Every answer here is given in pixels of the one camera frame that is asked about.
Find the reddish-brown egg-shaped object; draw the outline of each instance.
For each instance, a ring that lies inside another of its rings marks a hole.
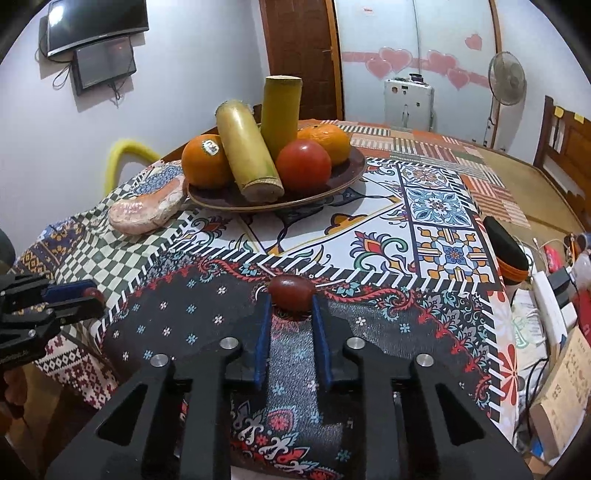
[[[103,305],[107,304],[107,302],[105,300],[105,296],[98,288],[89,287],[85,291],[82,292],[82,296],[83,297],[94,297],[94,298],[100,300],[100,302]]]
[[[316,286],[297,275],[279,275],[269,282],[268,291],[275,305],[289,312],[309,312]]]

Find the yellow chair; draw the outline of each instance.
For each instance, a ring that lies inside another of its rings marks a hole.
[[[135,140],[119,140],[111,148],[111,152],[109,153],[109,158],[107,160],[107,172],[105,175],[105,196],[111,193],[117,186],[117,179],[115,177],[117,175],[119,161],[125,153],[133,153],[141,157],[148,163],[148,165],[151,165],[161,158],[160,155],[158,155],[154,150],[142,145],[139,142],[136,142]]]

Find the white appliance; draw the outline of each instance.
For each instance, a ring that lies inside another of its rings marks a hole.
[[[435,90],[410,79],[384,81],[386,124],[392,128],[431,131]]]

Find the wall-mounted tv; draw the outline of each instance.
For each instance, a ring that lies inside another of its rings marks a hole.
[[[47,15],[47,55],[147,29],[145,0],[52,0]]]

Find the metal screw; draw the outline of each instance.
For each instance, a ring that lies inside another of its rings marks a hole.
[[[421,367],[432,367],[435,360],[428,353],[420,353],[417,355],[417,363],[421,365]]]
[[[150,365],[152,365],[152,367],[156,367],[156,368],[163,367],[167,363],[168,363],[168,357],[166,355],[164,355],[163,353],[159,353],[158,355],[154,355],[150,359]]]
[[[237,338],[234,337],[225,337],[220,340],[220,347],[224,350],[232,350],[236,348],[240,342],[238,342]]]
[[[351,337],[347,339],[347,346],[353,350],[361,350],[365,346],[365,340],[359,337]]]

